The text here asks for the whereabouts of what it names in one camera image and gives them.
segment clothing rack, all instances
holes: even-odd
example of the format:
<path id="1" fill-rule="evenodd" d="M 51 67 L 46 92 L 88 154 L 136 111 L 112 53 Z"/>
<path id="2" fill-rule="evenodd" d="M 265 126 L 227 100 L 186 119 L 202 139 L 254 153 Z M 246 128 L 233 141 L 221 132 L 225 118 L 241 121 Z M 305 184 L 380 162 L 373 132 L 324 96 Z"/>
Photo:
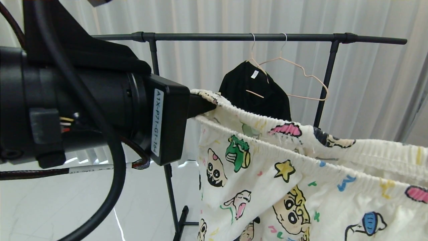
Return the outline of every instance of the clothing rack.
<path id="1" fill-rule="evenodd" d="M 353 33 L 333 33 L 333 34 L 287 34 L 285 39 L 282 33 L 269 34 L 250 34 L 250 33 L 145 33 L 135 32 L 131 34 L 112 34 L 112 35 L 95 35 L 101 40 L 133 40 L 138 42 L 149 42 L 150 52 L 152 54 L 153 72 L 159 75 L 159 63 L 156 41 L 302 41 L 302 42 L 331 42 L 330 55 L 327 62 L 327 69 L 324 75 L 324 84 L 328 87 L 331 73 L 333 71 L 334 60 L 339 48 L 339 44 L 348 44 L 353 42 L 369 43 L 387 43 L 404 45 L 407 39 L 375 37 L 375 36 L 358 36 Z M 321 90 L 320 99 L 326 96 L 326 90 Z M 315 115 L 314 126 L 319 127 L 324 101 L 318 102 L 318 108 Z M 166 185 L 168 188 L 169 202 L 171 204 L 172 218 L 174 221 L 175 236 L 174 241 L 179 241 L 183 233 L 184 226 L 198 226 L 199 222 L 187 222 L 186 218 L 189 208 L 184 206 L 178 220 L 177 210 L 175 207 L 174 193 L 172 190 L 172 168 L 170 164 L 164 167 Z"/>

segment marble tile floor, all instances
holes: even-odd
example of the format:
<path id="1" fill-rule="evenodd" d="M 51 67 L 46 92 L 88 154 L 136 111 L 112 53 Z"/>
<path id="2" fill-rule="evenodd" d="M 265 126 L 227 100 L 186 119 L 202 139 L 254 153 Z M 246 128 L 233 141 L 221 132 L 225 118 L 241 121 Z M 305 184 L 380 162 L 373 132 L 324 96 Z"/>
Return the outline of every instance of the marble tile floor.
<path id="1" fill-rule="evenodd" d="M 37 163 L 2 164 L 2 171 L 38 169 Z M 178 218 L 184 205 L 188 221 L 199 221 L 198 168 L 188 161 L 172 165 Z M 58 240 L 85 222 L 103 202 L 113 171 L 0 182 L 0 240 Z M 187 226 L 182 241 L 194 241 L 197 226 Z M 174 237 L 163 167 L 127 169 L 125 186 L 114 210 L 86 241 L 168 241 Z"/>

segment patterned fabric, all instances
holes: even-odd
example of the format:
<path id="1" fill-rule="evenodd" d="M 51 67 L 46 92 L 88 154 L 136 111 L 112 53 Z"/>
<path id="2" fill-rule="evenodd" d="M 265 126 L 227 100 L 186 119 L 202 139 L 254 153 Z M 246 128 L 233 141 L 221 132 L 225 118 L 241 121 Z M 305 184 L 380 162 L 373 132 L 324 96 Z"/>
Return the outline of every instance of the patterned fabric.
<path id="1" fill-rule="evenodd" d="M 195 118 L 199 241 L 428 237 L 428 148 L 339 139 L 192 93 L 218 105 Z"/>

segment curtain fold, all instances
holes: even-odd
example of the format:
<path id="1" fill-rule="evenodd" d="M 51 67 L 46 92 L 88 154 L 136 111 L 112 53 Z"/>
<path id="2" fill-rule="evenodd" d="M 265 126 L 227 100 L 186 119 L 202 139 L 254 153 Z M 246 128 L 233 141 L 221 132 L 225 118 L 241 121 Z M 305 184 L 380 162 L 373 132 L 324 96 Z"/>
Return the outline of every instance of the curtain fold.
<path id="1" fill-rule="evenodd" d="M 22 3 L 1 0 L 23 27 Z M 61 3 L 89 34 L 136 31 L 157 33 L 344 33 L 407 38 L 406 45 L 341 44 L 336 56 L 330 98 L 320 127 L 341 138 L 399 140 L 409 111 L 420 102 L 420 74 L 427 56 L 428 1 L 371 0 L 115 0 L 92 8 L 86 0 Z M 18 46 L 4 19 L 1 45 Z M 128 45 L 151 62 L 149 45 Z M 249 58 L 252 42 L 158 41 L 160 75 L 192 88 L 217 91 L 223 76 Z M 260 63 L 277 57 L 283 42 L 257 42 Z M 324 78 L 330 43 L 287 42 L 283 57 Z M 286 93 L 318 97 L 321 86 L 300 69 L 275 61 L 264 68 Z M 290 97 L 291 117 L 313 124 L 316 101 Z M 196 159 L 198 125 L 190 120 L 183 159 Z M 111 160 L 107 148 L 76 152 L 79 161 Z"/>

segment rose gold wire hanger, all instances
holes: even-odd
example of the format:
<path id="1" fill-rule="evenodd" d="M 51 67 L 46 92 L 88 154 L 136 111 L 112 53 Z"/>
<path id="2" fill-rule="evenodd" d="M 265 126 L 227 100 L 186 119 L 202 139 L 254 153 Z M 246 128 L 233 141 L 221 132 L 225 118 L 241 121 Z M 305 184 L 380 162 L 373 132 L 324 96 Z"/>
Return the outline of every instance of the rose gold wire hanger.
<path id="1" fill-rule="evenodd" d="M 265 76 L 266 76 L 266 80 L 267 80 L 267 83 L 269 83 L 269 79 L 268 79 L 268 74 L 266 73 L 266 71 L 262 68 L 262 67 L 260 67 L 260 65 L 257 63 L 257 61 L 254 59 L 254 55 L 253 55 L 253 50 L 254 50 L 254 45 L 256 44 L 256 36 L 254 36 L 254 34 L 252 33 L 251 34 L 252 36 L 253 36 L 253 39 L 254 39 L 254 41 L 253 41 L 253 46 L 251 47 L 251 55 L 250 55 L 250 58 L 248 59 L 248 60 L 246 60 L 247 62 L 250 62 L 251 60 L 256 64 L 256 66 L 265 74 Z M 260 97 L 260 98 L 264 98 L 263 96 L 261 96 L 261 95 L 259 95 L 259 94 L 257 94 L 257 93 L 254 93 L 254 92 L 252 92 L 252 91 L 250 91 L 250 90 L 245 90 L 246 92 L 249 92 L 249 93 L 251 93 L 251 94 L 254 94 L 254 95 L 257 95 L 258 97 Z"/>
<path id="2" fill-rule="evenodd" d="M 283 57 L 282 57 L 282 49 L 284 48 L 285 44 L 287 43 L 287 34 L 285 34 L 285 33 L 282 33 L 282 34 L 284 34 L 284 35 L 285 35 L 285 42 L 284 42 L 284 45 L 283 45 L 283 46 L 282 46 L 282 48 L 281 48 L 281 51 L 279 52 L 279 57 L 278 57 L 278 58 L 271 59 L 271 60 L 268 60 L 268 61 L 265 61 L 265 62 L 261 63 L 260 65 L 262 65 L 262 64 L 264 64 L 264 63 L 269 63 L 269 62 L 272 62 L 272 61 L 275 61 L 275 60 L 283 60 L 283 61 L 285 61 L 285 62 L 291 63 L 291 64 L 293 64 L 293 65 L 295 65 L 295 66 L 297 66 L 297 67 L 301 68 L 301 69 L 303 70 L 303 75 L 304 75 L 305 77 L 313 77 L 313 78 L 315 78 L 318 82 L 320 82 L 320 83 L 321 83 L 321 85 L 323 86 L 323 88 L 324 88 L 324 89 L 325 89 L 325 91 L 326 91 L 326 96 L 325 96 L 325 98 L 324 98 L 324 99 L 317 99 L 317 98 L 311 98 L 311 97 L 305 97 L 305 96 L 298 96 L 298 95 L 290 95 L 290 94 L 287 94 L 287 95 L 288 95 L 288 96 L 293 96 L 293 97 L 299 97 L 299 98 L 303 98 L 303 99 L 312 99 L 312 100 L 319 100 L 319 101 L 325 101 L 325 100 L 327 100 L 327 99 L 328 99 L 328 97 L 329 97 L 329 95 L 330 95 L 330 93 L 328 92 L 328 88 L 327 88 L 327 86 L 325 86 L 325 84 L 324 84 L 320 79 L 318 79 L 318 78 L 317 78 L 316 76 L 314 76 L 314 75 L 306 75 L 306 73 L 305 73 L 305 69 L 304 69 L 302 66 L 300 66 L 300 65 L 298 65 L 298 64 L 296 64 L 296 63 L 294 63 L 294 62 L 291 62 L 291 61 L 289 61 L 289 60 L 287 60 L 287 59 L 285 59 L 285 58 L 283 58 Z"/>

